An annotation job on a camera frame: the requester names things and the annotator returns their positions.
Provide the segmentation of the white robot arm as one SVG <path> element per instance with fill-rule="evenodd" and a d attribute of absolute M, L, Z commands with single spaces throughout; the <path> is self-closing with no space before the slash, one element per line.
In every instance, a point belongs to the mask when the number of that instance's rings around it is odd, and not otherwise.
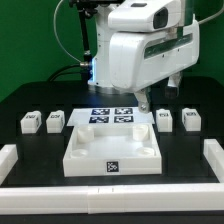
<path fill-rule="evenodd" d="M 135 95 L 150 111 L 150 86 L 166 79 L 178 94 L 181 72 L 199 57 L 199 23 L 190 0 L 123 0 L 98 7 L 98 49 L 89 85 Z"/>

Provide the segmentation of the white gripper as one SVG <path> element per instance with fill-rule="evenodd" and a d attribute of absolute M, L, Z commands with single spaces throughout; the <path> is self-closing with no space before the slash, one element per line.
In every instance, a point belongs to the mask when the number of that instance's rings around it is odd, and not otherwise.
<path fill-rule="evenodd" d="M 182 80 L 180 71 L 198 60 L 199 25 L 196 20 L 183 28 L 181 37 L 167 40 L 166 36 L 163 30 L 149 34 L 117 32 L 111 38 L 111 83 L 117 89 L 136 92 L 140 112 L 150 110 L 148 91 L 143 88 L 170 76 L 165 97 L 176 98 Z"/>

